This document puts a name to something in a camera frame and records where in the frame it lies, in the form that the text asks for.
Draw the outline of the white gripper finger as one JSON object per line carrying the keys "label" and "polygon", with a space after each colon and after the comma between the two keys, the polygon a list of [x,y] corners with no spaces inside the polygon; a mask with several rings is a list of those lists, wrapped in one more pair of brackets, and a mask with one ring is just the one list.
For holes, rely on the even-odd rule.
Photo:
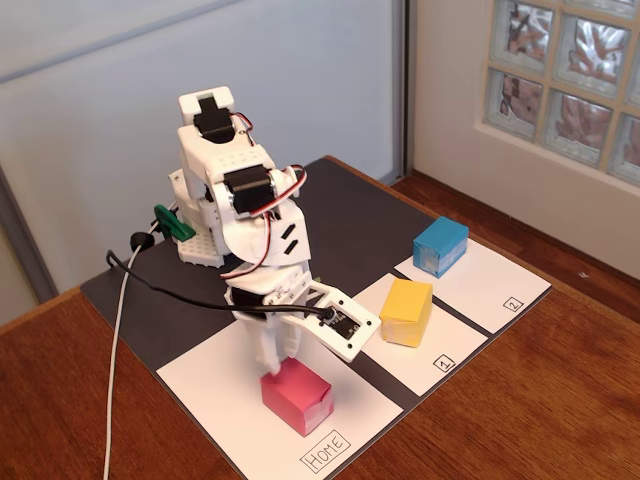
{"label": "white gripper finger", "polygon": [[256,360],[271,375],[277,375],[281,369],[281,360],[278,352],[279,322],[268,320],[259,322],[256,327],[255,349]]}
{"label": "white gripper finger", "polygon": [[282,325],[284,335],[284,351],[289,358],[295,358],[300,348],[302,329],[297,325],[284,323]]}

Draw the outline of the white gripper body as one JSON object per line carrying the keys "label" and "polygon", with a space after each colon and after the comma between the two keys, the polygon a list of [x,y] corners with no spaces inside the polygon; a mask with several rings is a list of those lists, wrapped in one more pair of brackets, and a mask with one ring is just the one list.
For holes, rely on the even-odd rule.
{"label": "white gripper body", "polygon": [[274,297],[275,304],[304,305],[305,296],[291,296],[294,285],[309,272],[309,261],[286,266],[260,266],[250,271],[243,263],[223,275],[227,285],[225,300],[229,305],[268,305]]}

